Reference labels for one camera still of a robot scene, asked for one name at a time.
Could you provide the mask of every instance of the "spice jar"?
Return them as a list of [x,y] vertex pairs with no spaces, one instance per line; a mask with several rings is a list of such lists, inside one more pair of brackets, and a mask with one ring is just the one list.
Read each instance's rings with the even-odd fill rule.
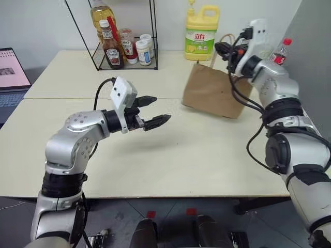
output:
[[151,64],[151,55],[149,54],[149,46],[146,40],[138,40],[136,42],[139,62],[142,66]]
[[139,38],[140,38],[140,40],[146,40],[147,41],[148,47],[149,47],[149,53],[151,55],[151,58],[153,58],[154,57],[154,46],[153,46],[151,35],[144,34],[144,35],[141,35]]

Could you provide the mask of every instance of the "red bottle cap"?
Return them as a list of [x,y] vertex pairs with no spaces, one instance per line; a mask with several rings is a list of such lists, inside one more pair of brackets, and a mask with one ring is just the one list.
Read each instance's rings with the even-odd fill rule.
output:
[[290,45],[291,43],[292,43],[292,40],[289,39],[289,38],[285,38],[284,41],[283,41],[284,45]]

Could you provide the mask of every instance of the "robotic arm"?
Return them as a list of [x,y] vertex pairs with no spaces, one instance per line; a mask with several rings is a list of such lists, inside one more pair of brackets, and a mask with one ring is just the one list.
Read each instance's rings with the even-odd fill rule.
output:
[[139,97],[129,82],[117,77],[111,98],[115,110],[79,112],[71,115],[64,126],[46,145],[46,173],[39,192],[27,247],[71,247],[76,244],[86,225],[82,184],[93,147],[111,133],[127,133],[138,128],[144,131],[163,125],[170,115],[145,121],[139,107],[156,101],[155,97]]
[[325,171],[330,166],[330,144],[321,138],[311,120],[304,115],[298,97],[298,84],[287,71],[256,56],[265,43],[266,25],[254,20],[240,38],[249,44],[216,43],[222,59],[230,60],[229,73],[250,78],[258,90],[268,130],[265,162],[279,173],[291,200],[304,220],[312,247],[330,247],[331,180]]

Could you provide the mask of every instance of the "white wall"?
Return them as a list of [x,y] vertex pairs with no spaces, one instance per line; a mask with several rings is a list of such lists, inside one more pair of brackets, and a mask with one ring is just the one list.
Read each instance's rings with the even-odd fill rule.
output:
[[[155,0],[159,48],[184,48],[188,0]],[[267,18],[271,44],[282,39],[302,0],[196,0],[218,5],[221,17],[217,38],[240,33],[250,20]],[[0,5],[0,47],[13,47],[31,78],[37,77],[59,50],[83,49],[83,42],[66,6],[59,0],[2,0]],[[118,27],[130,27],[136,34],[151,33],[148,0],[106,0]],[[68,0],[86,36],[88,46],[97,43],[87,0]]]

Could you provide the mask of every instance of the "black cable wire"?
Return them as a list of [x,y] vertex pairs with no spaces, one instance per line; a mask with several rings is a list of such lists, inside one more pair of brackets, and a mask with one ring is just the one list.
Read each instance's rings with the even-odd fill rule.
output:
[[256,157],[254,157],[254,155],[250,152],[250,149],[249,149],[249,146],[250,144],[253,142],[253,140],[259,136],[259,134],[261,133],[262,129],[263,129],[264,125],[263,123],[260,125],[258,131],[252,136],[252,138],[250,138],[250,140],[247,142],[247,145],[246,145],[246,150],[247,150],[247,153],[248,155],[255,161],[257,162],[258,164],[260,164],[261,166],[263,166],[264,168],[266,168],[267,170],[279,175],[278,172],[274,171],[273,169],[269,168],[267,165],[263,164],[262,162],[260,162]]
[[244,102],[244,101],[240,101],[240,100],[238,100],[238,98],[236,97],[235,94],[233,94],[233,97],[234,97],[238,102],[240,102],[242,105],[247,106],[247,107],[249,107],[249,108],[252,108],[252,109],[254,109],[254,110],[256,110],[256,111],[258,111],[258,112],[260,112],[260,113],[262,114],[263,111],[264,111],[264,108],[263,108],[261,105],[259,105],[257,102],[255,102],[255,101],[249,99],[248,97],[244,96],[244,95],[243,95],[243,94],[237,89],[237,87],[235,86],[235,83],[233,82],[233,79],[232,79],[232,76],[231,76],[231,74],[232,74],[232,72],[231,72],[232,52],[233,52],[233,50],[234,50],[236,44],[238,43],[239,39],[241,39],[241,38],[242,38],[242,36],[239,35],[238,38],[235,40],[235,42],[233,43],[233,45],[232,45],[231,48],[230,48],[230,52],[229,52],[229,60],[228,60],[228,76],[229,76],[229,81],[230,81],[231,87],[232,87],[232,89],[233,89],[234,92],[236,92],[240,97],[242,97],[242,98],[245,99],[246,101],[248,101],[248,102],[254,104],[255,106],[250,105],[250,104],[248,104],[248,103],[246,103],[246,102]]
[[[99,94],[100,94],[100,91],[102,89],[102,87],[108,83],[108,82],[112,82],[113,84],[115,83],[115,80],[116,78],[112,77],[110,79],[106,79],[104,80],[98,87],[97,89],[97,92],[95,94],[95,98],[94,98],[94,105],[93,105],[93,110],[97,110],[97,105],[98,105],[98,99],[99,99]],[[96,152],[97,148],[98,148],[98,144],[99,143],[96,143],[95,146],[94,146],[94,149],[93,151],[91,152],[91,154],[89,155],[88,159],[90,159],[94,153]],[[84,240],[87,244],[87,246],[89,248],[92,248],[91,247],[91,244],[89,243],[88,241],[88,237],[86,235],[86,232],[85,232],[85,227],[86,227],[86,223],[87,223],[87,217],[88,217],[88,206],[87,206],[87,200],[86,200],[86,197],[85,197],[85,194],[84,194],[84,191],[82,191],[82,199],[83,199],[83,206],[84,206],[84,223],[83,223],[83,232],[80,234],[77,242],[72,246],[72,248],[76,248],[76,246],[78,245],[80,239],[82,238],[82,236],[84,237]]]
[[86,235],[86,232],[85,231],[83,232],[83,238],[85,240],[85,243],[86,243],[87,247],[88,248],[92,248],[91,243],[89,242],[88,236]]
[[[235,40],[235,42],[233,43],[233,45],[231,46],[230,48],[230,53],[229,53],[229,60],[228,60],[228,76],[229,76],[229,81],[231,83],[231,93],[234,97],[234,99],[236,101],[238,101],[239,103],[241,103],[242,105],[244,106],[247,106],[247,107],[250,107],[258,112],[260,112],[261,114],[263,114],[264,112],[264,108],[259,105],[257,102],[254,102],[253,100],[247,98],[246,96],[244,96],[235,86],[235,84],[241,80],[241,79],[244,79],[246,77],[244,76],[241,76],[239,78],[237,78],[235,81],[233,81],[232,77],[231,77],[231,63],[232,63],[232,52],[236,46],[236,44],[238,43],[239,39],[242,38],[242,35],[240,34],[238,36],[238,38]],[[250,105],[244,101],[242,101],[237,95],[241,98],[243,98],[244,100],[252,103],[253,105]],[[246,145],[246,150],[248,152],[248,154],[250,155],[250,157],[255,161],[257,162],[258,164],[260,164],[261,166],[263,166],[264,168],[266,168],[267,170],[273,172],[273,173],[276,173],[278,174],[276,171],[274,171],[273,169],[269,168],[268,166],[266,166],[265,164],[261,163],[258,159],[256,159],[253,154],[250,152],[250,149],[249,149],[249,146],[250,144],[253,142],[253,140],[261,133],[263,127],[266,127],[267,129],[271,129],[272,131],[274,132],[284,132],[284,133],[287,133],[287,132],[292,132],[292,133],[301,133],[301,134],[305,134],[307,136],[310,136],[310,137],[313,137],[317,140],[319,140],[321,143],[323,143],[330,151],[331,153],[331,143],[329,141],[327,141],[326,139],[324,139],[323,137],[315,134],[315,133],[311,133],[309,131],[306,131],[304,129],[301,129],[301,128],[295,128],[295,127],[289,127],[289,128],[284,128],[284,127],[272,127],[272,128],[269,128],[267,125],[265,125],[264,123],[261,124],[260,128],[258,129],[258,131],[252,136],[252,138],[248,141],[247,145]],[[330,156],[330,159],[327,163],[327,165],[325,166],[324,168],[324,171],[327,171],[329,169],[329,167],[331,166],[331,156]]]
[[[237,78],[234,82],[234,85],[241,79],[245,79],[246,77],[245,76],[241,76],[239,78]],[[234,92],[234,89],[232,88],[232,94],[233,94],[233,97],[236,99],[236,92]],[[260,164],[261,166],[263,166],[264,168],[266,168],[267,170],[275,173],[275,174],[278,174],[276,171],[274,171],[273,169],[269,168],[267,165],[263,164],[261,161],[259,161],[256,157],[254,157],[254,155],[251,153],[250,151],[250,144],[254,141],[254,139],[259,136],[259,134],[261,133],[262,129],[264,127],[264,124],[262,123],[260,128],[258,129],[258,131],[252,136],[252,138],[250,138],[250,140],[247,142],[247,145],[246,145],[246,150],[247,150],[247,153],[248,155],[255,161],[257,162],[258,164]]]
[[[99,87],[98,87],[98,89],[97,89],[97,92],[95,93],[93,110],[97,110],[97,104],[98,104],[99,93],[100,93],[102,87],[103,87],[106,83],[108,83],[108,82],[115,83],[115,80],[116,80],[116,78],[112,77],[111,79],[106,79],[106,80],[104,80],[104,81],[99,85]],[[99,144],[99,143],[96,143],[96,144],[95,144],[95,146],[94,146],[94,148],[93,148],[93,151],[92,151],[91,154],[89,155],[88,159],[90,159],[90,158],[94,155],[94,153],[96,152],[96,150],[97,150],[97,148],[98,148],[98,144]]]

